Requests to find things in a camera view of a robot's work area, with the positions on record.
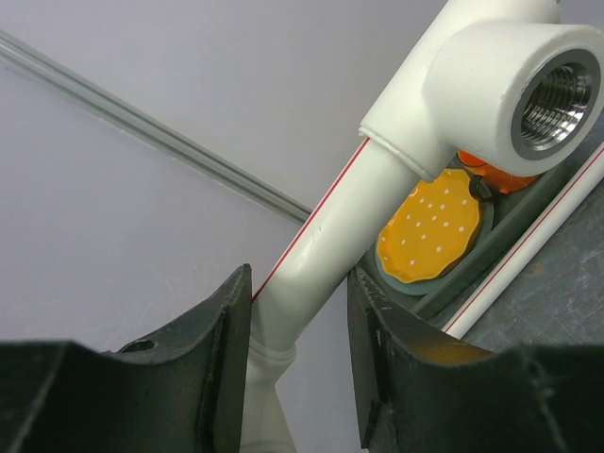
red stripe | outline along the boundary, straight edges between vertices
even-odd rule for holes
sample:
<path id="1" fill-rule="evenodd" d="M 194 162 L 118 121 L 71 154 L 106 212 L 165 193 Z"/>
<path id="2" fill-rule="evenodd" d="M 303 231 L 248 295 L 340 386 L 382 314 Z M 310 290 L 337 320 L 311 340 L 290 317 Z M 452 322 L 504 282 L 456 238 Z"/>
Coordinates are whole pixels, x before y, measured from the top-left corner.
<path id="1" fill-rule="evenodd" d="M 346 173 L 348 173 L 348 170 L 350 170 L 350 167 L 352 166 L 352 164 L 355 162 L 355 160 L 357 159 L 357 157 L 361 154 L 361 151 L 363 150 L 363 148 L 365 147 L 365 145 L 368 144 L 368 143 L 369 143 L 369 139 L 365 139 L 363 141 L 363 143 L 361 144 L 361 146 L 359 146 L 359 149 L 357 150 L 357 152 L 354 154 L 354 156 L 352 157 L 352 159 L 346 164 L 346 166 L 344 167 L 344 169 L 342 170 L 342 172 L 340 173 L 340 175 L 338 176 L 338 178 L 334 181 L 334 183 L 331 185 L 331 187 L 329 188 L 329 190 L 327 191 L 327 193 L 325 194 L 325 196 L 323 197 L 323 199 L 319 202 L 319 204 L 317 205 L 317 207 L 315 208 L 315 210 L 312 212 L 312 214 L 309 217 L 309 220 L 307 220 L 306 223 L 302 226 L 302 228 L 300 228 L 300 231 L 298 231 L 298 233 L 295 235 L 295 238 L 292 241 L 292 243 L 290 243 L 290 245 L 287 247 L 287 250 L 285 250 L 285 253 L 283 253 L 283 256 L 279 259 L 279 261 L 277 261 L 277 264 L 275 265 L 275 267 L 273 268 L 273 270 L 269 274 L 268 278 L 266 278 L 266 280 L 264 281 L 264 283 L 262 283 L 262 286 L 260 286 L 260 289 L 256 292 L 256 294 L 254 294 L 254 297 L 252 298 L 252 303 L 258 298 L 258 296 L 260 295 L 260 293 L 262 292 L 262 290 L 266 287 L 266 285 L 271 280 L 271 278 L 273 277 L 273 275 L 277 272 L 277 270 L 278 270 L 279 266 L 281 265 L 281 263 L 283 261 L 285 261 L 285 259 L 288 257 L 288 255 L 290 254 L 290 252 L 292 251 L 292 249 L 294 248 L 294 246 L 297 244 L 298 240 L 302 237 L 302 235 L 304 234 L 304 232 L 310 226 L 310 223 L 312 222 L 312 220 L 316 217 L 316 215 L 319 213 L 319 211 L 321 210 L 321 208 L 326 204 L 327 200 L 329 199 L 329 197 L 331 196 L 331 194 L 333 193 L 333 191 L 336 190 L 336 187 L 338 187 L 338 184 L 340 184 L 340 182 L 342 181 L 342 179 L 344 178 L 344 176 L 346 175 Z"/>
<path id="2" fill-rule="evenodd" d="M 472 298 L 470 299 L 470 303 L 468 303 L 468 305 L 461 311 L 460 314 L 457 315 L 457 317 L 453 320 L 453 322 L 451 323 L 451 325 L 448 327 L 447 330 L 445 330 L 445 332 L 448 332 L 454 325 L 455 323 L 457 323 L 459 321 L 459 319 L 463 316 L 463 314 L 472 306 L 472 304 L 474 302 L 476 302 L 476 299 L 478 299 L 478 297 L 482 294 L 482 292 L 487 288 L 487 286 L 489 286 L 489 283 L 491 283 L 495 277 L 497 277 L 499 275 L 499 273 L 503 270 L 503 268 L 506 266 L 506 264 L 516 255 L 516 253 L 518 253 L 518 250 L 520 250 L 520 248 L 525 244 L 525 242 L 535 233 L 535 231 L 541 226 L 541 224 L 545 221 L 545 219 L 547 218 L 547 216 L 549 216 L 549 214 L 551 214 L 551 212 L 560 204 L 560 202 L 564 199 L 565 196 L 568 195 L 568 193 L 570 192 L 570 190 L 575 187 L 575 185 L 579 182 L 579 180 L 583 177 L 583 175 L 585 175 L 585 172 L 587 172 L 587 170 L 589 170 L 589 168 L 594 165 L 594 163 L 596 162 L 596 160 L 600 157 L 600 155 L 604 153 L 604 148 L 600 149 L 599 153 L 597 153 L 597 156 L 594 158 L 594 160 L 592 160 L 589 165 L 587 165 L 583 171 L 579 174 L 579 177 L 577 177 L 577 179 L 575 179 L 575 181 L 564 191 L 564 193 L 562 194 L 562 196 L 558 199 L 558 201 L 549 209 L 549 211 L 544 215 L 544 217 L 539 221 L 539 223 L 532 229 L 532 231 L 528 234 L 528 236 L 524 239 L 524 241 L 522 241 L 520 243 L 520 245 L 518 245 L 518 247 L 512 252 L 511 255 L 508 256 L 508 258 L 503 262 L 503 264 L 501 265 L 501 267 L 499 269 L 497 269 L 497 271 L 487 280 L 487 282 L 485 283 L 485 285 L 482 287 L 482 289 Z"/>

threaded metal insert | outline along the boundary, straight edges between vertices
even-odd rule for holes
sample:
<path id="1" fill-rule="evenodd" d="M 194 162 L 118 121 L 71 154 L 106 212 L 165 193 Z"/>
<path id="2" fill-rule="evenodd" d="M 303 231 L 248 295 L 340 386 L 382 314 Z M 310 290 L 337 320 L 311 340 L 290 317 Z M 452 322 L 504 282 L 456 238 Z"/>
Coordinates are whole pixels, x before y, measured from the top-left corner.
<path id="1" fill-rule="evenodd" d="M 560 151 L 593 110 L 600 87 L 600 66 L 586 50 L 567 51 L 551 60 L 530 81 L 512 119 L 512 141 L 526 159 Z"/>
<path id="2" fill-rule="evenodd" d="M 591 94 L 592 78 L 581 64 L 564 64 L 546 75 L 522 115 L 525 145 L 544 151 L 563 141 L 585 116 Z"/>

white plastic pipe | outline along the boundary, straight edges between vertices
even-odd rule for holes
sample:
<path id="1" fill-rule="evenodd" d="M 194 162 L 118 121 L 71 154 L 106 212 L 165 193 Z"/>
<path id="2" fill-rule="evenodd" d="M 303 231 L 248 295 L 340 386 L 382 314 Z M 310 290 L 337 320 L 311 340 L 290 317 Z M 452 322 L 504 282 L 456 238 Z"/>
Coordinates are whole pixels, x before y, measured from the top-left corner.
<path id="1" fill-rule="evenodd" d="M 604 178 L 604 143 L 581 166 L 558 196 L 453 315 L 443 327 L 443 331 L 457 339 L 463 337 L 602 178 Z"/>
<path id="2" fill-rule="evenodd" d="M 556 0 L 449 0 L 362 120 L 361 147 L 260 288 L 247 394 L 277 382 L 297 338 L 419 179 L 436 178 L 459 148 L 519 176 L 538 175 L 577 148 L 604 105 L 604 38 L 595 28 L 554 25 L 559 19 Z M 547 149 L 527 143 L 521 119 L 532 90 L 550 70 L 575 63 L 593 82 L 580 126 L 564 126 Z M 261 416 L 253 400 L 245 400 L 244 425 Z M 266 410 L 282 419 L 280 408 Z M 252 431 L 243 430 L 242 448 L 261 451 Z M 262 436 L 270 445 L 291 440 L 289 432 Z"/>
<path id="3" fill-rule="evenodd" d="M 418 182 L 393 153 L 366 139 L 260 288 L 250 347 L 292 359 L 302 330 Z"/>

pipe fitting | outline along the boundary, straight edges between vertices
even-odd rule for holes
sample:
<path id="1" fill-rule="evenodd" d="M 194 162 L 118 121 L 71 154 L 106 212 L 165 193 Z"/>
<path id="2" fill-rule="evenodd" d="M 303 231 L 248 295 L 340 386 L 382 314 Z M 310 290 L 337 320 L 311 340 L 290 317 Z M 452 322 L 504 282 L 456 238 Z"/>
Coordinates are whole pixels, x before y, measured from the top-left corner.
<path id="1" fill-rule="evenodd" d="M 450 0 L 361 122 L 431 181 L 457 149 L 515 176 L 568 157 L 604 106 L 604 37 L 555 0 Z"/>
<path id="2" fill-rule="evenodd" d="M 286 351 L 277 351 L 260 344 L 250 336 L 245 382 L 274 386 L 294 362 L 294 359 L 295 346 Z"/>

gray metal surface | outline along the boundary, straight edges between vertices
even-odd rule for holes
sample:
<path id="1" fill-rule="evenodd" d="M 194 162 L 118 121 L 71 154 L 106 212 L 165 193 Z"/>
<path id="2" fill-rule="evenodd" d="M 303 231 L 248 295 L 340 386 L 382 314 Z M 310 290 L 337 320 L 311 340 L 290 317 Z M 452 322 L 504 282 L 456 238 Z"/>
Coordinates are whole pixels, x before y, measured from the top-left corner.
<path id="1" fill-rule="evenodd" d="M 579 167 L 604 141 L 604 115 L 573 156 Z M 440 325 L 473 291 L 435 318 Z M 514 344 L 604 344 L 604 183 L 587 197 L 467 333 L 501 351 Z"/>

